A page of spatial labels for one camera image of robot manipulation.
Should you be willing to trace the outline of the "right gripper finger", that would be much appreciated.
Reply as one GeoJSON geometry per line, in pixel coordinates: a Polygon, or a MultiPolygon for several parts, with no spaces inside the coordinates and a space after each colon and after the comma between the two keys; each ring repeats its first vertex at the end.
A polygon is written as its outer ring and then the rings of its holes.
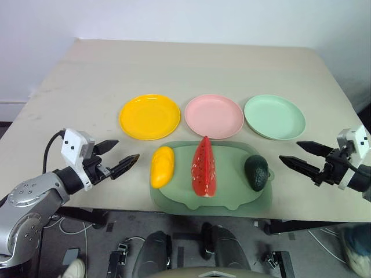
{"type": "Polygon", "coordinates": [[[288,168],[303,174],[312,180],[314,180],[319,174],[320,169],[308,164],[306,161],[293,156],[279,156],[279,159],[286,165],[288,168]]]}
{"type": "Polygon", "coordinates": [[[306,152],[311,153],[315,156],[327,157],[333,151],[333,148],[314,141],[298,141],[296,142],[306,152]]]}

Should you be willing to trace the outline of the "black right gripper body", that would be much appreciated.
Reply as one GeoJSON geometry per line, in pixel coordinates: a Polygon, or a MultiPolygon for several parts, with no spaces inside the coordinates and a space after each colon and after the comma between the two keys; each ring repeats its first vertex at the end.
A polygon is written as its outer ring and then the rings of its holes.
{"type": "Polygon", "coordinates": [[[323,182],[330,185],[340,185],[349,169],[349,158],[350,155],[345,149],[333,149],[325,157],[323,169],[314,177],[315,185],[320,186],[323,182]]]}

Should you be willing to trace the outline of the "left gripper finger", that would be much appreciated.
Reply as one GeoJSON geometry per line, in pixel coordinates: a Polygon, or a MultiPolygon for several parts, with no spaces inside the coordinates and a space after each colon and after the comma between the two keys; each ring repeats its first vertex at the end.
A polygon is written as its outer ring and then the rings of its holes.
{"type": "Polygon", "coordinates": [[[140,157],[139,154],[135,154],[127,156],[126,158],[122,159],[116,166],[110,168],[110,178],[116,179],[123,175],[124,173],[126,173],[133,167],[133,165],[137,162],[139,157],[140,157]]]}
{"type": "Polygon", "coordinates": [[[104,140],[94,146],[95,155],[103,155],[113,149],[119,143],[118,140],[104,140]]]}

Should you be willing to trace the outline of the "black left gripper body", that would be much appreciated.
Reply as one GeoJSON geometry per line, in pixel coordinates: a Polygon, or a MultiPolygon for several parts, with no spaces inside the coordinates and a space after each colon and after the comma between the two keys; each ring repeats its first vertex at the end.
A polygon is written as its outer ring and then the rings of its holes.
{"type": "Polygon", "coordinates": [[[89,159],[83,160],[83,169],[92,185],[97,185],[106,178],[113,180],[112,172],[109,167],[104,167],[102,159],[96,154],[92,154],[89,159]]]}

